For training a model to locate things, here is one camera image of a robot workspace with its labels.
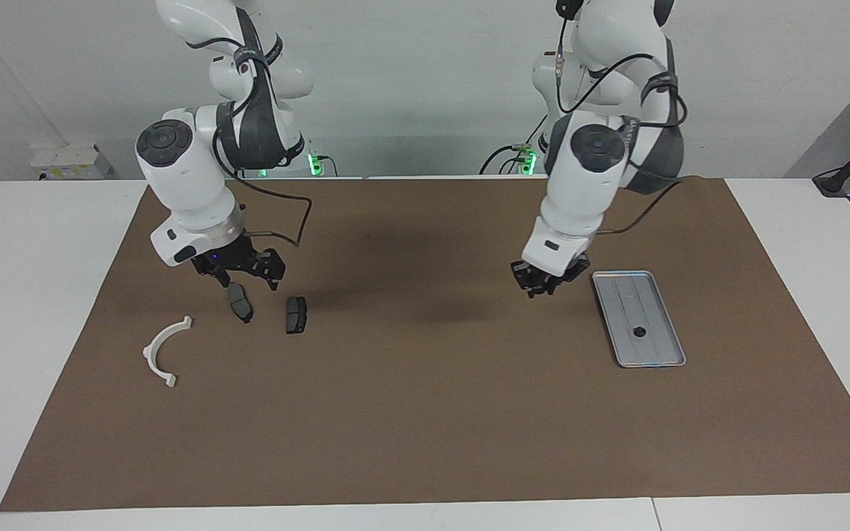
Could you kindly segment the white semicircular plastic bracket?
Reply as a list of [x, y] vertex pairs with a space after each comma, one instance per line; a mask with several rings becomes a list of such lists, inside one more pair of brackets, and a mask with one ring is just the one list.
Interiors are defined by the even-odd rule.
[[178, 377], [176, 374], [163, 370], [158, 363], [158, 355], [159, 350], [161, 349], [163, 343], [168, 340], [170, 337], [176, 335], [176, 333], [181, 333], [183, 330], [191, 329], [193, 325], [193, 317], [192, 316], [184, 316], [180, 322], [176, 322], [171, 324], [161, 330], [161, 332], [157, 333], [151, 340], [151, 342], [142, 348], [142, 356], [144, 356], [146, 365], [148, 365], [148, 369], [151, 370], [156, 377], [163, 380], [165, 386], [168, 389], [174, 389], [176, 382], [178, 382]]

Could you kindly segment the brown table mat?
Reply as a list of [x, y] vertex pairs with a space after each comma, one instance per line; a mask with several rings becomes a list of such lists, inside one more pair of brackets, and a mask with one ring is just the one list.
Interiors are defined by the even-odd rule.
[[[249, 324], [163, 265], [144, 192], [0, 510], [850, 492], [850, 396], [721, 179], [590, 252], [657, 279], [663, 369], [616, 364], [590, 277], [516, 286], [539, 179], [279, 188], [314, 211], [279, 291], [236, 276]], [[186, 315], [168, 389], [142, 348]]]

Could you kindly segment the curved dark brake pad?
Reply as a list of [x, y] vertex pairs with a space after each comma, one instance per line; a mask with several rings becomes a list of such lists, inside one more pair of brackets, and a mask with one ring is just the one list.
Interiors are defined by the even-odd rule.
[[251, 306], [249, 298], [247, 298], [245, 289], [239, 283], [231, 282], [227, 288], [227, 300], [229, 300], [229, 308], [232, 309], [243, 323], [250, 323], [254, 316], [254, 310]]

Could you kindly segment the white power strip box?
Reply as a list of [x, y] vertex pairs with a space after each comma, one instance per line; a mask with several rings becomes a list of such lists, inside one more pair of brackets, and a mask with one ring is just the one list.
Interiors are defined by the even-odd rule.
[[108, 179], [114, 168], [97, 145], [38, 149], [30, 161], [38, 179]]

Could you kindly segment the silver metal tray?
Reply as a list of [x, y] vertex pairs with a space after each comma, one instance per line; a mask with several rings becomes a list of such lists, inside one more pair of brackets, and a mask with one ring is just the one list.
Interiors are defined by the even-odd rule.
[[[610, 344], [620, 367], [681, 367], [687, 356], [657, 280], [648, 270], [607, 270], [592, 283]], [[649, 332], [633, 336], [635, 327]]]

